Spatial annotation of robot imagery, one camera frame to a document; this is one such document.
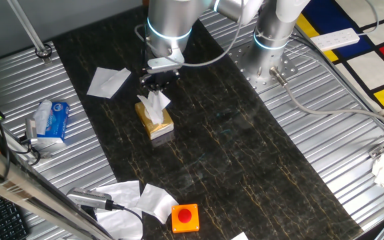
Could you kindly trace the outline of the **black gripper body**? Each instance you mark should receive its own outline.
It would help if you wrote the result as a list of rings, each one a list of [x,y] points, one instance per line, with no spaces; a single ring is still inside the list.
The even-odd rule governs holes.
[[[141,83],[170,83],[180,78],[178,70],[165,71],[160,73],[147,73],[140,77]]]

